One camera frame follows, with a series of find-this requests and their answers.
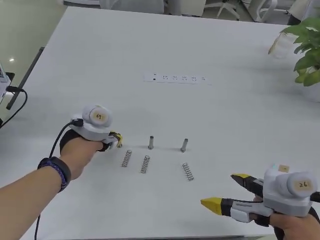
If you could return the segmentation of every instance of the forearm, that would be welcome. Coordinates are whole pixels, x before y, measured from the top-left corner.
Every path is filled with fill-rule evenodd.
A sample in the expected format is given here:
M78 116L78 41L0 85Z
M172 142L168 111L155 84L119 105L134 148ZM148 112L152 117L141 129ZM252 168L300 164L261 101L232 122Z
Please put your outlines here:
M50 166L33 171L0 188L1 240L18 240L61 188L61 177Z

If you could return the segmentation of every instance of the power strip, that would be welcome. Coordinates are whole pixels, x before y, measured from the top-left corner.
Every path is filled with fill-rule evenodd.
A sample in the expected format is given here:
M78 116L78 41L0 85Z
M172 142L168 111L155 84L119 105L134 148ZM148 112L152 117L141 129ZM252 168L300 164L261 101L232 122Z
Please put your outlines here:
M144 74L144 81L153 83L211 85L206 77L196 75L168 75L159 73L146 73Z

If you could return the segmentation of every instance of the hand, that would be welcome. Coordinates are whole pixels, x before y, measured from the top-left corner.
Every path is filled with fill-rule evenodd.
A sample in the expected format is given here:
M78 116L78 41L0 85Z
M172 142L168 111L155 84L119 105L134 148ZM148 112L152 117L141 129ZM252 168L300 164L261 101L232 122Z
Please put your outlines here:
M253 200L262 201L258 196ZM310 214L295 217L274 213L270 216L270 225L284 231L284 240L320 240L320 224Z
M81 175L94 154L102 148L102 142L87 141L82 137L74 138L64 145L60 159L70 168L71 180L77 179Z

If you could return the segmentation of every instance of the cable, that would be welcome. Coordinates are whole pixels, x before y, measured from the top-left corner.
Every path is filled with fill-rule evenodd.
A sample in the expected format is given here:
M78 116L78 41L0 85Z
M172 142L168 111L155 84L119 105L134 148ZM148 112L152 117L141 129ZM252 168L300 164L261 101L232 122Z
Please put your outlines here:
M28 100L28 93L22 88L19 88L19 87L16 87L16 86L7 86L6 87L6 91L7 92L11 92L11 93L23 92L24 95L25 95L25 99L24 99L24 102L21 105L21 107L17 111L15 111L15 113L11 117L9 117L8 120L6 120L2 125L0 125L0 129L3 128L3 126L6 125L11 119L13 119L17 115L17 113L20 112L21 109L24 108L24 106L26 105L27 100Z
M67 127L69 127L70 125L74 125L77 127L82 127L84 125L84 120L81 118L78 119L74 119L71 122L67 123L66 125L64 125L64 127L61 129L61 131L59 132L58 136L56 137L54 144L51 148L50 154L49 154L49 158L52 158L52 155L54 154L55 148L57 146L57 143L61 137L61 135L64 133L64 131L67 129ZM36 220L36 225L35 225L35 231L34 231L34 240L37 240L37 235L38 235L38 230L39 230L39 223L40 223L40 217L41 214L38 216L37 220Z

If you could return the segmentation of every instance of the coil spring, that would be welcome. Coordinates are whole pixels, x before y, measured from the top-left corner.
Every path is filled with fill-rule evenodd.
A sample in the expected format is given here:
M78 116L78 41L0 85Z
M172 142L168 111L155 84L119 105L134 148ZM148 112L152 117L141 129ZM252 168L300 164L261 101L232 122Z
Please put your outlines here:
M183 170L184 170L184 172L185 172L185 176L186 176L186 179L187 179L188 181L192 181L192 180L195 179L194 176L192 175L192 172L191 172L191 170L190 170L189 165L188 165L187 162L185 162L185 163L182 164L182 168L183 168Z
M140 169L140 173L145 174L147 173L148 164L150 162L150 157L148 155L144 156L144 160Z
M128 162L129 162L129 160L130 160L131 154L132 154L132 151L131 151L131 150L127 150L127 151L125 152L125 156L124 156L124 158L123 158L121 167L126 168L126 167L128 166Z

